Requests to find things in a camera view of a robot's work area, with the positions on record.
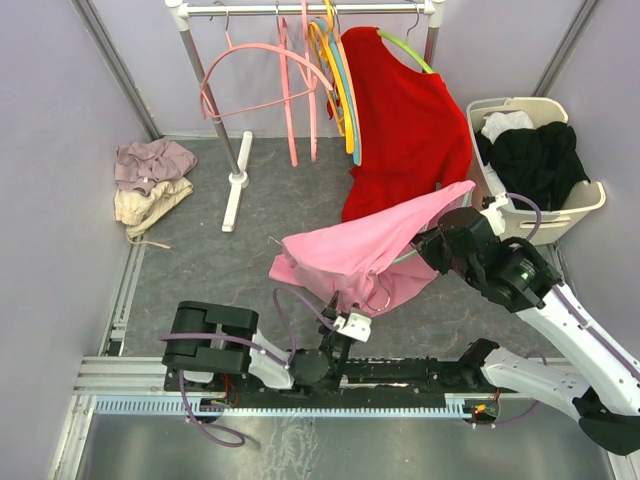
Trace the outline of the pink t shirt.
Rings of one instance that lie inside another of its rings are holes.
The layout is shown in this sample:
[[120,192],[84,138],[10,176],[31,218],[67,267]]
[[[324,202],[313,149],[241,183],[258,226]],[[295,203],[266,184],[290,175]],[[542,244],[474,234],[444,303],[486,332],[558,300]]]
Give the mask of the pink t shirt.
[[301,286],[327,302],[338,292],[339,308],[357,304],[371,316],[417,296],[439,273],[411,239],[440,217],[465,206],[475,184],[462,181],[353,221],[290,235],[273,261],[271,279]]

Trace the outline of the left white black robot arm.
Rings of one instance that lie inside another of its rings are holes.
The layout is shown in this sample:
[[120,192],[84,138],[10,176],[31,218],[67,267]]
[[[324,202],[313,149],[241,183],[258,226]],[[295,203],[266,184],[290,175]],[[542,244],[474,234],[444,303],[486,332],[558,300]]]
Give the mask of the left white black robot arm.
[[318,348],[299,347],[291,334],[291,346],[281,349],[264,336],[254,310],[184,301],[171,331],[160,337],[165,389],[176,391],[184,385],[199,392],[236,389],[300,395],[335,390],[355,343],[340,331],[345,323],[330,304],[320,314]]

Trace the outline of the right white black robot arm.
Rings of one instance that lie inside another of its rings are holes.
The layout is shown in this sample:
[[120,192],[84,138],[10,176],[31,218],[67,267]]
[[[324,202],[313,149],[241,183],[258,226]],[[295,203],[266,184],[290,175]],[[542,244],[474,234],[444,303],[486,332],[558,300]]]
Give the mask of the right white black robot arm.
[[527,240],[501,239],[473,207],[444,214],[412,247],[434,270],[453,271],[490,302],[533,327],[576,368],[569,374],[493,347],[458,368],[467,389],[491,384],[523,393],[576,421],[594,443],[626,456],[639,450],[639,361],[580,304]]

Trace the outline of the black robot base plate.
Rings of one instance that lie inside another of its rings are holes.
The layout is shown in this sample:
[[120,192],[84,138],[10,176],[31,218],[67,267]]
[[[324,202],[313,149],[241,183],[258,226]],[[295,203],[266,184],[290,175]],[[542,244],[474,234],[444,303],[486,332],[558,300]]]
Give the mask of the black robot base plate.
[[493,396],[497,390],[468,355],[453,361],[348,359],[341,379],[331,380],[325,353],[304,349],[294,356],[290,389],[269,387],[249,371],[247,360],[214,365],[209,360],[197,363],[186,356],[165,355],[162,364],[173,375],[191,367],[212,373],[213,380],[195,388],[207,394],[220,391],[224,386],[221,376],[228,375],[239,394],[238,407],[442,407],[447,394]]

